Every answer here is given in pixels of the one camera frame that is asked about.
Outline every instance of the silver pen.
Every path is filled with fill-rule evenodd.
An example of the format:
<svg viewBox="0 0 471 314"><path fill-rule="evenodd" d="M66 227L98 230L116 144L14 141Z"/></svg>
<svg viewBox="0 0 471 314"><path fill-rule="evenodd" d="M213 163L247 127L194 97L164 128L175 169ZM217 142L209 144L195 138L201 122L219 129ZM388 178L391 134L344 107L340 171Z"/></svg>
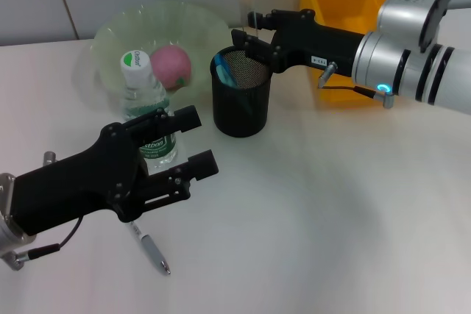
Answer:
<svg viewBox="0 0 471 314"><path fill-rule="evenodd" d="M135 221L129 222L128 226L130 227L134 236L137 237L139 242L142 244L144 251L149 256L150 260L158 267L162 268L165 275L170 274L169 264L166 262L165 257L163 257L159 248L155 245L152 237L146 233L142 233L139 226Z"/></svg>

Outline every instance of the white bottle cap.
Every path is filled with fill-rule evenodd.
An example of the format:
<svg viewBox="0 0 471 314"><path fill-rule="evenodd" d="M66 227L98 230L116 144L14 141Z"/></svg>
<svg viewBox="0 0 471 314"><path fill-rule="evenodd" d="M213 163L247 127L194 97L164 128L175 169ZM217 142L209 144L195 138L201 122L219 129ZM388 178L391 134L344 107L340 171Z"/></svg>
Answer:
<svg viewBox="0 0 471 314"><path fill-rule="evenodd" d="M145 51L129 51L121 57L121 71L129 88L144 88L152 84L153 73Z"/></svg>

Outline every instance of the pink ball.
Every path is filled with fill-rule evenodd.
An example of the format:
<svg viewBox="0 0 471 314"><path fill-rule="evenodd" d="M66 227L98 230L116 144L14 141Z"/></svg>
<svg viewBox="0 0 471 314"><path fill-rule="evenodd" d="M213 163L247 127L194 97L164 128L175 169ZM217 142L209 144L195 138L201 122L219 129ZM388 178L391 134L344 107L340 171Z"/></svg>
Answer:
<svg viewBox="0 0 471 314"><path fill-rule="evenodd" d="M179 46L164 46L150 57L154 75L166 89L188 85L191 77L191 61Z"/></svg>

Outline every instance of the water bottle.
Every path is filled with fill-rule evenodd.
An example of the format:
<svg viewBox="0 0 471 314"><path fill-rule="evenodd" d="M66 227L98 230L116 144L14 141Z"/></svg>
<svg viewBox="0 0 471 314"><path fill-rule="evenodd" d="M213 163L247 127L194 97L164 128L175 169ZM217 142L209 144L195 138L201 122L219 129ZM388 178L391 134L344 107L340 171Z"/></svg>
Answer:
<svg viewBox="0 0 471 314"><path fill-rule="evenodd" d="M149 55L144 51L129 51L121 58L121 71L126 89L122 112L126 121L163 108L169 115L169 98L162 84L155 78ZM175 134L165 136L141 147L149 172L170 163L177 155Z"/></svg>

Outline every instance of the black mesh pen holder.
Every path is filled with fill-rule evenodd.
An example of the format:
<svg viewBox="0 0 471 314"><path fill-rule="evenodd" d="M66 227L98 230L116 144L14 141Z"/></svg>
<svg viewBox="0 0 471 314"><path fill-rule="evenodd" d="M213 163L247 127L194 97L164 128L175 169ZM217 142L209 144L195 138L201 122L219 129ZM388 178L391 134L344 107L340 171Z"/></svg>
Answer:
<svg viewBox="0 0 471 314"><path fill-rule="evenodd" d="M215 60L211 61L213 77L214 123L223 133L235 138L246 138L263 129L268 114L270 96L269 67L250 58L235 46L219 54L225 59L237 88L221 82Z"/></svg>

